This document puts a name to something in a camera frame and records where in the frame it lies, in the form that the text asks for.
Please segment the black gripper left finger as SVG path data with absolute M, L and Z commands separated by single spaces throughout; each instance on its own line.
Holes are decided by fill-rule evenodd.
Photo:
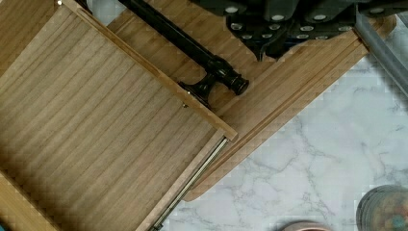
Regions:
M 230 15 L 226 26 L 260 62 L 264 56 L 279 59 L 287 51 L 285 42 L 291 28 L 290 21 L 265 21 L 255 15 Z

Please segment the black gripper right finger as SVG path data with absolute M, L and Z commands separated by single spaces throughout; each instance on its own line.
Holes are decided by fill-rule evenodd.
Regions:
M 293 46 L 309 39 L 331 39 L 350 31 L 356 23 L 354 13 L 340 13 L 333 20 L 311 23 L 300 19 L 284 24 L 276 33 L 277 38 L 268 44 L 265 54 L 279 59 Z

